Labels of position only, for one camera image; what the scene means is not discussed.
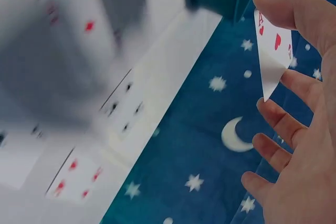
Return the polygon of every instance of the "blue starry fabric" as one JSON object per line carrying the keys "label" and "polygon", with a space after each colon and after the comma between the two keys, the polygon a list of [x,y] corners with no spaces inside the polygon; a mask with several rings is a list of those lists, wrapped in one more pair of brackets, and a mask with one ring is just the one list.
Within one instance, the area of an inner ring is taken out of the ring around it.
{"label": "blue starry fabric", "polygon": [[[275,182],[278,174],[249,144],[264,132],[289,147],[256,108],[263,93],[253,11],[251,3],[235,26],[220,22],[102,224],[264,223],[240,177],[252,170]],[[296,31],[292,40],[290,68],[319,78],[318,52]],[[310,124],[312,112],[291,91],[279,85],[271,98]],[[242,144],[236,149],[222,137],[232,121]]]}

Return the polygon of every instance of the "white surface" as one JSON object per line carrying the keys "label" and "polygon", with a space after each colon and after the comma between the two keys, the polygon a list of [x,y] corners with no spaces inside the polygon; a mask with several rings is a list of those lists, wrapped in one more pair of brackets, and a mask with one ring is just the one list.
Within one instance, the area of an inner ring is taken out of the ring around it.
{"label": "white surface", "polygon": [[[0,40],[5,45],[25,24],[39,14],[36,0],[0,0]],[[148,29],[129,31],[126,54],[145,53],[133,69],[139,82],[146,82],[141,119],[127,138],[109,151],[91,134],[49,132],[48,146],[20,191],[0,187],[0,216],[3,223],[98,224],[138,159],[165,111],[200,55],[220,17],[201,10],[183,8],[183,0],[147,0]],[[84,206],[45,198],[45,192],[69,151],[79,144],[102,163],[105,173]]]}

